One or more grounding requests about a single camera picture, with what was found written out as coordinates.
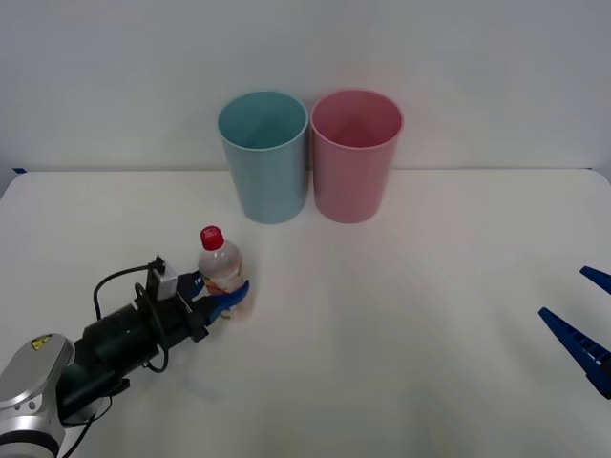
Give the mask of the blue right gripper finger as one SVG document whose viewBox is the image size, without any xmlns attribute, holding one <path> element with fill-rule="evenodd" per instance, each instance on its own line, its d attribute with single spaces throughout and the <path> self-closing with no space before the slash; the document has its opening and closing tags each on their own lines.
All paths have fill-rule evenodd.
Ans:
<svg viewBox="0 0 611 458">
<path fill-rule="evenodd" d="M 593 341 L 546 307 L 538 311 L 559 342 L 605 399 L 610 399 L 610 351 Z"/>
<path fill-rule="evenodd" d="M 605 292 L 611 292 L 611 275 L 598 269 L 583 266 L 579 271 L 586 279 L 593 282 Z"/>
</svg>

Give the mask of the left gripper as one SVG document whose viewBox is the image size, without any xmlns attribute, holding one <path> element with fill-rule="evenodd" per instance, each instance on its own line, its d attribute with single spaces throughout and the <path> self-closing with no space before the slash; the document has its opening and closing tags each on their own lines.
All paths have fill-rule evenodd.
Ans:
<svg viewBox="0 0 611 458">
<path fill-rule="evenodd" d="M 207 327 L 223 311 L 244 300 L 250 283 L 231 293 L 201 296 L 205 282 L 199 271 L 167 280 L 153 276 L 153 300 L 170 348 L 190 338 L 197 343 L 208 334 Z"/>
</svg>

